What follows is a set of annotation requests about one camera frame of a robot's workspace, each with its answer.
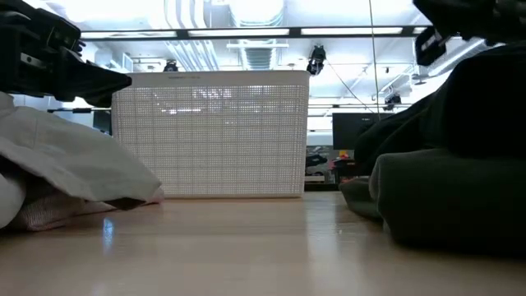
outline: security camera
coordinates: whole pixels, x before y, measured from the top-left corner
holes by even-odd
[[[312,76],[319,75],[323,70],[323,62],[327,59],[323,45],[315,45],[312,50],[311,57],[309,58],[309,64],[307,65],[307,71]]]
[[[392,109],[395,108],[396,104],[402,104],[402,98],[400,97],[399,94],[392,94],[388,96],[387,98],[385,98],[385,104],[387,106],[383,108],[384,111],[391,111]]]
[[[166,61],[163,72],[179,72],[178,62],[174,60]]]

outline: fabric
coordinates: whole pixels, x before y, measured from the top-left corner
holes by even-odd
[[[385,154],[371,176],[371,199],[398,242],[526,251],[525,166],[447,150]]]
[[[354,155],[360,174],[370,175],[385,153],[428,148],[444,148],[461,157],[525,159],[519,107],[525,75],[526,43],[463,60],[436,92],[358,138]]]
[[[348,208],[354,213],[372,220],[381,220],[376,203],[369,193],[369,177],[354,178],[339,185]]]
[[[525,76],[525,42],[463,60],[422,116],[425,142],[463,157],[526,158]]]
[[[39,221],[29,224],[40,229],[82,212],[85,201],[128,210],[159,199],[160,181],[112,137],[14,107],[2,93],[0,108],[0,163],[9,164],[0,170],[0,228],[19,212],[15,224]],[[36,217],[50,207],[56,211]]]
[[[420,99],[407,110],[380,120],[358,138],[354,159],[359,175],[370,176],[380,155],[422,149],[420,117],[433,99],[433,94]]]

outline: ceiling light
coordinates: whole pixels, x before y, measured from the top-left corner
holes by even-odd
[[[152,32],[152,31],[97,31],[82,32],[82,39],[130,39],[130,38],[157,38],[157,37],[177,37],[174,31]]]
[[[302,35],[371,35],[371,34],[400,34],[402,27],[381,28],[308,28],[302,29]]]
[[[227,44],[227,49],[286,49],[288,44]]]
[[[372,28],[372,32],[374,34],[400,34],[403,29],[402,27]]]
[[[413,30],[413,34],[421,34],[425,29],[427,29],[427,27],[417,27],[417,28],[414,28],[414,30]]]
[[[257,37],[286,36],[289,29],[233,29],[233,30],[190,30],[190,37]]]
[[[302,35],[369,35],[371,28],[310,28],[302,29]]]

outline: metal frame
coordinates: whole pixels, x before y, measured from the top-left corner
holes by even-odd
[[[397,34],[378,34],[373,30],[400,28]],[[305,29],[336,29],[342,32],[349,30],[371,30],[368,34],[303,34]],[[278,34],[266,34],[268,31],[280,30]],[[319,39],[319,38],[413,38],[422,30],[421,25],[354,25],[354,26],[313,26],[313,27],[243,27],[243,28],[206,28],[206,29],[175,29],[175,30],[87,30],[82,32],[82,41],[174,41],[174,40],[212,40],[212,39]],[[203,34],[221,32],[223,34]],[[108,35],[108,37],[90,37],[90,35]]]

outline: cable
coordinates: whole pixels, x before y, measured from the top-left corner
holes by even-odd
[[[372,20],[371,0],[369,0],[369,17],[371,18],[371,28],[374,28],[374,21]],[[381,120],[380,118],[380,89],[378,88],[378,74],[376,73],[378,69],[376,68],[376,43],[375,43],[375,31],[373,29],[371,29],[371,39],[372,39],[372,61],[373,61],[373,65],[375,66],[376,111],[378,113],[378,121],[380,121]]]
[[[371,113],[374,113],[374,111],[372,109],[370,109],[369,107],[367,107],[367,105],[365,103],[363,103],[354,93],[353,91],[351,90],[350,87],[347,86],[347,84],[344,82],[344,80],[342,79],[342,77],[340,77],[338,75],[338,72],[336,71],[336,69],[334,67],[332,67],[332,64],[329,62],[328,59],[326,59],[327,61],[327,64],[330,66],[330,68],[332,69],[332,71],[336,74],[336,76],[338,77],[338,79],[342,82],[342,84],[345,86],[345,88],[348,90],[348,92],[351,93],[351,95],[354,97],[354,99],[357,99],[358,102],[360,102],[360,104],[362,104],[367,110],[371,111]]]

